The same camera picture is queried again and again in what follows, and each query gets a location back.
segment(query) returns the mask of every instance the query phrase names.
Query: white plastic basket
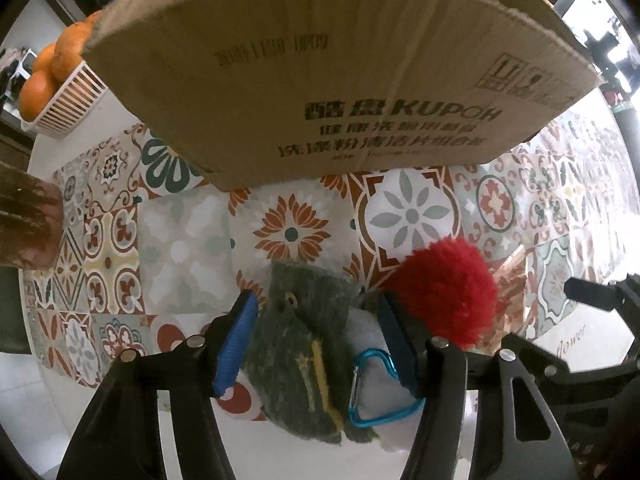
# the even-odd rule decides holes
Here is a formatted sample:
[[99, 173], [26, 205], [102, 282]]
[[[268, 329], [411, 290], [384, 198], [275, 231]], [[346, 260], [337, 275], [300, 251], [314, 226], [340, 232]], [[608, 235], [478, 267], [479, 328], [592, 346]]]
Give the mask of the white plastic basket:
[[22, 121], [22, 129], [62, 139], [78, 126], [107, 90], [102, 79], [81, 61], [33, 122]]

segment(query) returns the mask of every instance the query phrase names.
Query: red fluffy ball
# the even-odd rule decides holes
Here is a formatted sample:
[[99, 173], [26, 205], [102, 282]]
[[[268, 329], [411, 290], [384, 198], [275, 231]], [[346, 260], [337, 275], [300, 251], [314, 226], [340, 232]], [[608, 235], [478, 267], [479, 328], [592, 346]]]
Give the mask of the red fluffy ball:
[[480, 251], [464, 238], [414, 251], [383, 286], [434, 335], [463, 349], [494, 322], [498, 290]]

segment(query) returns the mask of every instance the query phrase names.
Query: cardboard box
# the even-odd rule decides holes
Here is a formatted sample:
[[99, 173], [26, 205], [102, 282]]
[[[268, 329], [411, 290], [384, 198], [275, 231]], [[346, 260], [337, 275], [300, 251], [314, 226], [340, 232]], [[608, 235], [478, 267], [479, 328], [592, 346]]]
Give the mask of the cardboard box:
[[488, 162], [598, 85], [583, 54], [542, 0], [115, 0], [83, 55], [231, 190]]

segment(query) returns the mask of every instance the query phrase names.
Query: tile pattern tablecloth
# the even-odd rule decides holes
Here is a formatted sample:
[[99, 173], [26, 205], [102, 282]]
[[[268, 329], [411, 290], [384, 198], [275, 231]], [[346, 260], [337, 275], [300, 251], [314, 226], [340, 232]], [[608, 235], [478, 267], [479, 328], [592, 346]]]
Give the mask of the tile pattern tablecloth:
[[[604, 101], [594, 102], [489, 164], [232, 193], [207, 185], [145, 125], [115, 132], [54, 176], [65, 207], [60, 256], [50, 271], [24, 273], [36, 353], [95, 388], [122, 349], [170, 350], [226, 312], [240, 289], [264, 303], [275, 258], [372, 287], [446, 235], [466, 237], [494, 267], [520, 244], [528, 249], [526, 335], [541, 335], [575, 307], [564, 280], [605, 279], [625, 253], [620, 219], [640, 212], [622, 137]], [[242, 374], [218, 402], [232, 416], [264, 419]]]

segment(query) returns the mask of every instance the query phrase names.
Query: blue carabiner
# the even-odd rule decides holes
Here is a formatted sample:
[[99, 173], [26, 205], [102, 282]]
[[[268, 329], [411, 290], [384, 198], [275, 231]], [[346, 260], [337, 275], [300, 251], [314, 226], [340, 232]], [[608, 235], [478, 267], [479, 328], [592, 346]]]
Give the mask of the blue carabiner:
[[357, 407], [360, 377], [362, 369], [364, 368], [364, 361], [370, 357], [377, 357], [380, 359], [385, 365], [386, 372], [396, 381], [400, 380], [391, 356], [384, 350], [381, 350], [380, 348], [367, 348], [356, 357], [355, 364], [353, 366], [353, 381], [351, 382], [351, 395], [349, 397], [348, 412], [351, 422], [357, 428], [370, 428], [371, 426], [379, 426], [380, 424], [388, 424], [390, 422], [395, 422], [396, 420], [401, 420], [416, 412], [424, 404], [424, 399], [417, 399], [411, 406], [407, 406], [401, 410], [374, 418], [368, 418], [366, 420], [360, 418], [360, 413], [358, 412]]

